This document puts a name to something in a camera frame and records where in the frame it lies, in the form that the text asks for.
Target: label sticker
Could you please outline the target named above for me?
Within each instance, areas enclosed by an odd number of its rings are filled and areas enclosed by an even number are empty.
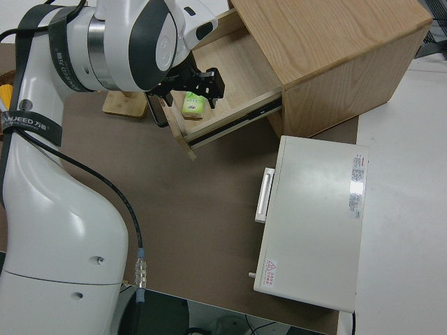
[[[278,262],[276,260],[265,260],[263,286],[273,288],[274,274],[277,272]]]
[[[365,157],[358,154],[352,162],[351,185],[349,186],[349,213],[351,218],[362,217],[363,192],[365,187]]]

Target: yellow object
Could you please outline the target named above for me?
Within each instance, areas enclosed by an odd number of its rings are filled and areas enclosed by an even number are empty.
[[[11,104],[11,98],[13,97],[13,86],[9,84],[0,86],[0,99],[5,104],[6,108],[9,109]]]

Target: white metal case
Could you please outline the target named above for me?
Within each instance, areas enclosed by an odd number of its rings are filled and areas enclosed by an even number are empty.
[[[368,151],[281,137],[254,290],[353,312]]]

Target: silver cable connector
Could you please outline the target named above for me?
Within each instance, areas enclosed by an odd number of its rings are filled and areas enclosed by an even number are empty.
[[[145,302],[145,289],[147,282],[147,264],[145,261],[145,250],[138,249],[138,258],[135,263],[135,286],[137,287],[136,302]]]

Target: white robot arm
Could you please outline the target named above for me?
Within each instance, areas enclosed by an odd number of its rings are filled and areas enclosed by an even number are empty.
[[[19,133],[58,150],[64,101],[74,91],[149,91],[170,103],[170,90],[178,89],[205,96],[212,107],[224,94],[218,70],[201,73],[191,53],[217,27],[199,0],[84,3],[36,6],[14,31],[13,99],[2,113],[8,252],[0,335],[111,334],[127,255],[118,211]]]

